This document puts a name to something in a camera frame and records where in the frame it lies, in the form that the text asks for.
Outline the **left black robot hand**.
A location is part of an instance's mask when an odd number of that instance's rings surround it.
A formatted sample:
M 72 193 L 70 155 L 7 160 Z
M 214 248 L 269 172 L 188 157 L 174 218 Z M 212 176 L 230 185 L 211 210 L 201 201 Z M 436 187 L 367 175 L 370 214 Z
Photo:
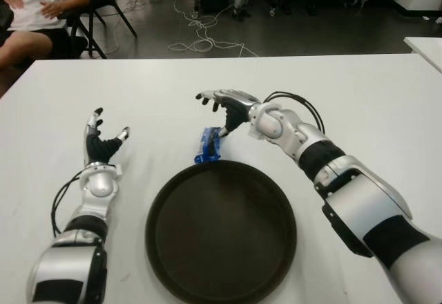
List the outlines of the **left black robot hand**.
M 130 137 L 131 130 L 127 126 L 114 138 L 101 139 L 99 126 L 103 123 L 99 117 L 103 108 L 96 108 L 87 120 L 84 129 L 84 165 L 102 163 L 108 164 L 110 159 L 118 152 L 123 143 Z

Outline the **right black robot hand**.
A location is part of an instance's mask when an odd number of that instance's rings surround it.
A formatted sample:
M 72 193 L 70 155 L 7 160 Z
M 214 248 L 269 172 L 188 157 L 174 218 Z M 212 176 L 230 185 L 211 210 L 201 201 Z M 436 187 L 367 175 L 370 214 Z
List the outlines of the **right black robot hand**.
M 248 122 L 251 108 L 261 103 L 258 98 L 248 93 L 232 89 L 202 91 L 195 98 L 201 100 L 202 105 L 207 105 L 210 100 L 213 100 L 213 112 L 216 112 L 219 107 L 225 108 L 226 122 L 220 129 L 219 137 L 228 136 L 242 123 Z

